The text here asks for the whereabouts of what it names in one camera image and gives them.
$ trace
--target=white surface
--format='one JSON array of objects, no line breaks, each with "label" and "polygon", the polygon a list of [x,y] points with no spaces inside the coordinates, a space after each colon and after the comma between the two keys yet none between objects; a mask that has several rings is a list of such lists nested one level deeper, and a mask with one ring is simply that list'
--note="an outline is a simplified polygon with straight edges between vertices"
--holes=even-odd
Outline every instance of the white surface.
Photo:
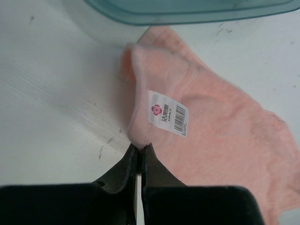
[{"label": "white surface", "polygon": [[[90,182],[129,145],[115,74],[122,48],[146,27],[81,4],[0,0],[0,185]],[[299,21],[297,11],[173,28],[213,70],[283,118],[299,144]],[[281,224],[299,225],[297,214]]]}]

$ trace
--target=barcode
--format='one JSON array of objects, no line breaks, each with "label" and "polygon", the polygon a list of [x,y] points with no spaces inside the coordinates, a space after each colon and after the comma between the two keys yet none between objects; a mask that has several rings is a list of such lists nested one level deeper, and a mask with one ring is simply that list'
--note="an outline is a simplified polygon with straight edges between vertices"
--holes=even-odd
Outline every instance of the barcode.
[{"label": "barcode", "polygon": [[176,106],[175,114],[175,125],[174,128],[180,132],[183,132],[184,129],[184,118],[186,116],[185,109],[181,108],[179,105]]}]

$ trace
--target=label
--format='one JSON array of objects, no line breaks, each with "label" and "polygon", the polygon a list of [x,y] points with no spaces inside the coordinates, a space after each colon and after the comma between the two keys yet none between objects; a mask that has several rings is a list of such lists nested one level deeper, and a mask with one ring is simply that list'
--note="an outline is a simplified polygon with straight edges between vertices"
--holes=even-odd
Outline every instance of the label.
[{"label": "label", "polygon": [[188,108],[170,97],[150,90],[149,122],[160,129],[187,137]]}]

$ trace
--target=tabletop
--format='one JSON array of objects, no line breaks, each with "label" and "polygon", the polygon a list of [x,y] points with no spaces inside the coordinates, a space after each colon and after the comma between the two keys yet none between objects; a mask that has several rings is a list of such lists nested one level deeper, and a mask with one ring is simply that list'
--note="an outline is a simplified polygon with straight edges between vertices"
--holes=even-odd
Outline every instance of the tabletop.
[{"label": "tabletop", "polygon": [[[300,11],[172,28],[300,144]],[[116,71],[125,44],[146,29],[82,0],[0,0],[0,185],[91,182],[121,159],[127,84]],[[299,224],[299,211],[280,223]]]}]

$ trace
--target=towel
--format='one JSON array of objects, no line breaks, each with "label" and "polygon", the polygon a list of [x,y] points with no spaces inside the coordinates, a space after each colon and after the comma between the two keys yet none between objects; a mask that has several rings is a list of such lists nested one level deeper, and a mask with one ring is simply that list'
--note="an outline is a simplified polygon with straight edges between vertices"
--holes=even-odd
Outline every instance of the towel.
[{"label": "towel", "polygon": [[[118,74],[135,83],[130,141],[138,148],[152,143],[183,183],[246,187],[267,225],[300,207],[300,155],[286,123],[217,76],[171,28],[150,27],[128,44]],[[153,92],[188,109],[186,137],[150,122],[151,112],[165,113],[151,105]]]}]

